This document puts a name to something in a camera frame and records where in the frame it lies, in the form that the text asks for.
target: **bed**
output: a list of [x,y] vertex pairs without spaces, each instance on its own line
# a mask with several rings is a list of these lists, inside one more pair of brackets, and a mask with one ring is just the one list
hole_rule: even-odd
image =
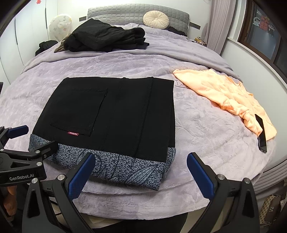
[[[74,200],[82,213],[104,218],[148,220],[194,211],[205,207],[209,200],[203,198],[187,169],[188,153],[196,152],[215,173],[224,174],[228,179],[248,177],[253,182],[258,180],[274,153],[274,139],[267,142],[266,154],[260,152],[256,135],[244,126],[239,116],[221,110],[175,78],[172,74],[175,69],[212,68],[239,81],[226,61],[214,51],[184,36],[144,26],[141,15],[152,9],[170,12],[168,17],[172,18],[170,22],[174,21],[175,29],[187,32],[188,14],[172,8],[128,4],[89,9],[88,19],[100,17],[109,21],[112,18],[114,25],[142,27],[150,45],[146,50],[54,53],[59,44],[55,45],[31,59],[0,99],[2,125],[29,126],[28,135],[10,140],[6,147],[27,150],[29,136],[41,111],[66,77],[153,76],[174,80],[177,153],[159,191],[91,177],[82,194]],[[114,10],[120,12],[121,17],[114,15]],[[45,161],[44,165],[48,179],[67,172],[51,161]]]

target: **person's hand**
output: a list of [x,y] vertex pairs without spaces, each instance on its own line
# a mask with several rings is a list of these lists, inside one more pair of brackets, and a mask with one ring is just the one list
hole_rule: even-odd
[[4,203],[3,203],[7,213],[10,216],[16,214],[16,211],[17,211],[16,188],[17,186],[7,187],[8,194],[5,197]]

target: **window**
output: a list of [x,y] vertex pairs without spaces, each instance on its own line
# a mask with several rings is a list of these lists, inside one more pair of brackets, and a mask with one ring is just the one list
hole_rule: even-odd
[[287,41],[253,1],[247,0],[238,41],[263,58],[287,83]]

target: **white wardrobe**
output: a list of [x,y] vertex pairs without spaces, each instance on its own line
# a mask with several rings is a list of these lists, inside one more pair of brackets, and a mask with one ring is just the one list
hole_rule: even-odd
[[47,28],[57,14],[57,0],[31,0],[9,23],[0,37],[1,93],[35,57],[41,42],[55,40]]

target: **folded black pants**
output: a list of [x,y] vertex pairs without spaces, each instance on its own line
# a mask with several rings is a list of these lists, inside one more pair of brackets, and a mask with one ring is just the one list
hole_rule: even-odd
[[79,149],[88,149],[96,155],[95,176],[158,190],[175,156],[173,81],[66,78],[43,109],[29,149],[52,140],[64,145],[55,163],[72,167],[88,152]]

